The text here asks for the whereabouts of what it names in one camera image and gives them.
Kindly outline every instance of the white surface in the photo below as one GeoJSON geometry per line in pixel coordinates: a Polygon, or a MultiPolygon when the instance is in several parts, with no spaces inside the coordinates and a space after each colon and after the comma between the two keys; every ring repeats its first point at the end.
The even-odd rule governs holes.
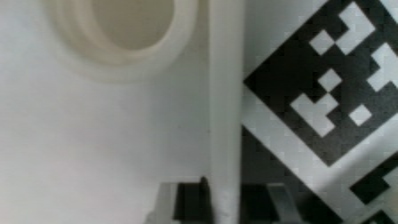
{"type": "Polygon", "coordinates": [[[360,105],[355,108],[355,110],[351,111],[349,118],[351,118],[351,121],[355,122],[356,126],[360,126],[364,124],[364,122],[369,120],[371,112],[364,105],[360,105]]]}
{"type": "Polygon", "coordinates": [[[371,57],[376,61],[380,68],[367,78],[367,83],[371,85],[372,90],[380,91],[381,87],[387,85],[388,82],[392,82],[394,86],[398,87],[398,77],[396,77],[398,57],[387,43],[376,49],[371,57]]]}
{"type": "Polygon", "coordinates": [[[333,100],[332,95],[325,94],[317,102],[312,103],[307,95],[301,94],[291,102],[291,107],[317,135],[323,137],[333,129],[332,121],[326,118],[326,114],[337,107],[337,101],[333,100]]]}
{"type": "Polygon", "coordinates": [[[325,30],[321,30],[319,34],[314,36],[314,39],[310,40],[309,44],[317,54],[323,55],[333,45],[333,40],[325,30]]]}
{"type": "Polygon", "coordinates": [[[344,11],[340,12],[339,18],[348,26],[348,32],[340,36],[335,45],[339,46],[339,49],[344,54],[348,54],[355,49],[356,45],[362,43],[364,38],[374,31],[374,27],[355,2],[351,2],[344,11]]]}
{"type": "Polygon", "coordinates": [[[159,183],[209,175],[204,14],[165,78],[117,85],[58,61],[37,6],[0,5],[0,223],[140,224],[159,183]]]}
{"type": "Polygon", "coordinates": [[[323,74],[323,76],[317,79],[319,85],[321,85],[323,89],[326,90],[326,92],[330,92],[333,90],[340,81],[342,80],[339,78],[335,71],[332,69],[328,69],[326,73],[323,74]]]}
{"type": "Polygon", "coordinates": [[[163,74],[163,69],[184,49],[197,19],[197,0],[173,0],[172,3],[172,20],[165,35],[150,46],[126,49],[113,43],[101,29],[92,0],[30,1],[37,6],[42,38],[76,73],[108,82],[141,80],[163,74]]]}
{"type": "Polygon", "coordinates": [[[237,224],[243,0],[209,1],[211,202],[214,223],[237,224]]]}

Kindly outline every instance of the circular hole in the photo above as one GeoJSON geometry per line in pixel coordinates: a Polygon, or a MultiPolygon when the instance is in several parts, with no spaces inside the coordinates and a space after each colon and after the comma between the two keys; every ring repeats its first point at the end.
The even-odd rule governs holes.
{"type": "Polygon", "coordinates": [[[92,0],[92,10],[113,44],[127,50],[149,47],[170,26],[173,0],[92,0]]]}

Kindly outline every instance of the white background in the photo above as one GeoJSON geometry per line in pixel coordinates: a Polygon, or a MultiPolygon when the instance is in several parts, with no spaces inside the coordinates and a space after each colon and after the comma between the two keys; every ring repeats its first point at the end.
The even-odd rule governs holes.
{"type": "Polygon", "coordinates": [[[204,20],[168,75],[106,84],[56,61],[31,2],[0,2],[0,223],[143,223],[159,182],[209,172],[204,20]]]}

